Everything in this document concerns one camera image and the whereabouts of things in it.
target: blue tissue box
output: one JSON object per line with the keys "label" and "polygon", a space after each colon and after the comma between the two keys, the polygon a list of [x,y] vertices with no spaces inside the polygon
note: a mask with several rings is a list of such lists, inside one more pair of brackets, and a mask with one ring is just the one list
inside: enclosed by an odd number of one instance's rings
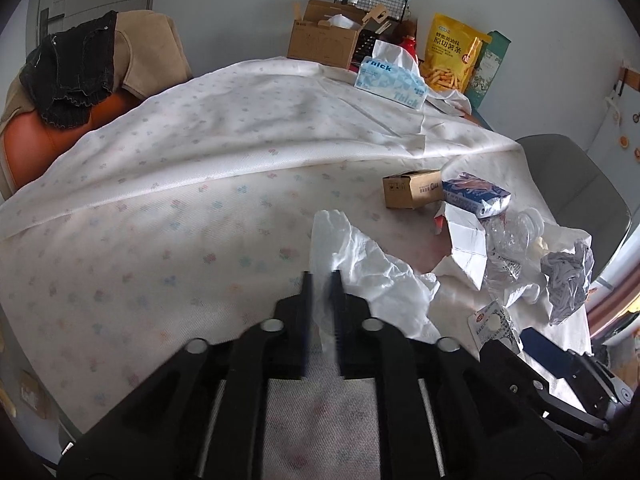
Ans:
{"label": "blue tissue box", "polygon": [[444,200],[475,214],[489,218],[504,212],[511,201],[511,193],[470,173],[463,173],[442,183]]}
{"label": "blue tissue box", "polygon": [[419,75],[368,56],[360,65],[355,87],[415,110],[427,98],[427,85]]}

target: gray chair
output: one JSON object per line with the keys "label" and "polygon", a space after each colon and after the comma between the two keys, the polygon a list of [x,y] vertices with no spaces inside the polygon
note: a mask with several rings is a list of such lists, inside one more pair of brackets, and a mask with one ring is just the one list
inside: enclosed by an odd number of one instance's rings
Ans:
{"label": "gray chair", "polygon": [[569,137],[523,137],[529,171],[559,225],[583,229],[593,242],[595,280],[616,253],[631,225],[624,199],[587,154]]}

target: crumpled white paper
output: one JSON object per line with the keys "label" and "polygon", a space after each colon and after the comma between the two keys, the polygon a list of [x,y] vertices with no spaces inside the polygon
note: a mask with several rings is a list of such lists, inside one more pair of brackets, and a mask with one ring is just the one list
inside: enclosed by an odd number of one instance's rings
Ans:
{"label": "crumpled white paper", "polygon": [[433,269],[436,276],[453,276],[480,290],[486,267],[486,240],[476,215],[443,202],[436,218],[444,216],[451,237],[451,254]]}
{"label": "crumpled white paper", "polygon": [[333,27],[349,28],[351,30],[358,30],[362,26],[343,14],[336,14],[335,16],[330,17],[327,21]]}
{"label": "crumpled white paper", "polygon": [[583,241],[587,247],[591,247],[591,235],[587,231],[562,227],[548,222],[545,222],[545,231],[542,234],[542,239],[546,244],[545,253],[558,253],[560,251],[575,253],[575,243],[578,240]]}
{"label": "crumpled white paper", "polygon": [[404,68],[409,72],[420,76],[420,70],[418,69],[418,64],[415,62],[415,59],[399,45],[376,40],[371,57],[373,59],[384,61],[388,64],[399,66],[400,68]]}
{"label": "crumpled white paper", "polygon": [[407,337],[435,343],[440,332],[427,317],[440,282],[415,274],[398,258],[351,225],[341,211],[319,211],[311,231],[309,270],[314,277],[314,321],[322,347],[333,349],[333,314],[327,301],[331,273],[340,270],[348,294],[369,302],[371,315],[398,327]]}

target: floral patterned sheet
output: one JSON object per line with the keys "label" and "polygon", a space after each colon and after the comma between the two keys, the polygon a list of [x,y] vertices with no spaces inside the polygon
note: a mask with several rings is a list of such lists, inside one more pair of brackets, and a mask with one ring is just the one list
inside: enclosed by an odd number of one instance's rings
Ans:
{"label": "floral patterned sheet", "polygon": [[[286,59],[204,75],[86,134],[0,206],[0,302],[78,429],[88,430],[190,338],[235,338],[297,293],[318,210],[344,211],[386,252],[420,272],[433,269],[448,250],[434,236],[434,211],[386,209],[384,176],[469,171],[510,190],[515,207],[551,218],[517,143],[428,105],[411,110],[360,91],[353,79]],[[473,349],[466,318],[486,303],[443,278],[430,317]],[[521,328],[588,349],[583,312],[551,328],[544,309],[511,311]],[[304,428],[285,428],[270,408],[266,461],[279,464],[276,478],[338,470],[360,478],[359,460],[377,452],[377,437],[364,432],[361,447],[312,459],[321,413],[345,421],[332,430],[334,444],[350,442],[354,420],[369,420],[369,383],[329,395],[330,383],[309,379]],[[292,402],[284,399],[276,405]]]}

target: open cardboard box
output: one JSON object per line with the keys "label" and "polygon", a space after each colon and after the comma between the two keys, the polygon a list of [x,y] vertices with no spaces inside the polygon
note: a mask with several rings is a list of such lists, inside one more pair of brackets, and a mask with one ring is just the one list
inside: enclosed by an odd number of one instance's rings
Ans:
{"label": "open cardboard box", "polygon": [[[383,5],[375,6],[366,13],[354,6],[322,0],[309,0],[304,16],[300,13],[300,4],[296,3],[294,14],[287,57],[346,69],[351,65],[360,31],[371,20],[380,24],[388,17],[388,11]],[[361,23],[362,26],[357,30],[334,27],[327,20],[337,14]]]}

